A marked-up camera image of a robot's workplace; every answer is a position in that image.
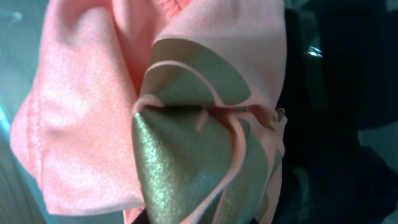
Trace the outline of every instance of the clothing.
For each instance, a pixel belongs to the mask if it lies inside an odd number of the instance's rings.
[[[285,51],[280,0],[51,1],[12,149],[50,213],[270,223]]]
[[[371,148],[334,139],[306,150],[284,158],[273,223],[382,223],[396,209],[398,175]]]
[[[147,210],[142,211],[131,224],[150,224]],[[248,224],[258,224],[258,222],[252,219]]]

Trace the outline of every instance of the pink cloth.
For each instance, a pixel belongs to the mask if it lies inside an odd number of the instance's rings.
[[[128,223],[142,210],[132,106],[155,39],[185,38],[222,56],[251,89],[239,106],[269,124],[284,80],[283,10],[281,0],[50,1],[34,85],[11,129],[49,213],[126,210]]]
[[[173,0],[50,1],[34,85],[11,129],[14,154],[49,213],[144,204],[131,108],[152,42],[180,9]]]

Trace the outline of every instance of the fabric fold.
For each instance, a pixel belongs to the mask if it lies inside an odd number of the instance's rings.
[[[12,150],[52,214],[270,223],[285,58],[282,0],[50,1]]]

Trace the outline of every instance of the pink stripe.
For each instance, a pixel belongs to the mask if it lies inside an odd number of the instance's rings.
[[[145,95],[140,97],[132,106],[132,117],[140,110],[143,110],[147,106],[164,107],[161,100],[155,95]]]
[[[194,209],[191,214],[189,214],[187,218],[182,220],[181,224],[197,223],[211,201],[213,201],[219,192],[231,182],[243,164],[244,155],[246,153],[246,139],[241,123],[233,115],[234,114],[232,113],[226,114],[226,118],[235,132],[231,166],[221,182],[213,189],[213,191],[210,192],[210,194],[199,204],[199,206],[197,206],[197,208]]]
[[[199,115],[199,118],[198,118],[198,121],[197,121],[197,124],[195,125],[195,131],[196,132],[200,132],[201,131],[201,129],[203,128],[203,126],[206,123],[208,115],[209,115],[209,113],[207,112],[207,110],[203,109],[201,111],[201,113]]]
[[[225,198],[227,190],[228,190],[228,187],[226,187],[224,189],[224,191],[223,191],[223,194],[222,194],[222,196],[220,198],[220,201],[218,202],[217,209],[216,209],[216,212],[214,213],[213,221],[211,221],[211,224],[216,224],[217,223],[217,219],[218,219],[218,217],[220,215],[220,211],[221,211],[221,208],[223,206],[223,202],[224,202],[224,198]]]

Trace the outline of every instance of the pink garment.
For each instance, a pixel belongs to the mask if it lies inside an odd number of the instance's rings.
[[[283,10],[281,0],[51,1],[34,85],[11,129],[49,213],[126,210],[131,223],[142,210],[131,120],[155,39],[191,40],[227,60],[251,90],[238,106],[268,125],[284,81]]]
[[[131,108],[151,44],[180,9],[173,0],[50,1],[34,85],[11,129],[14,154],[49,213],[144,204]]]

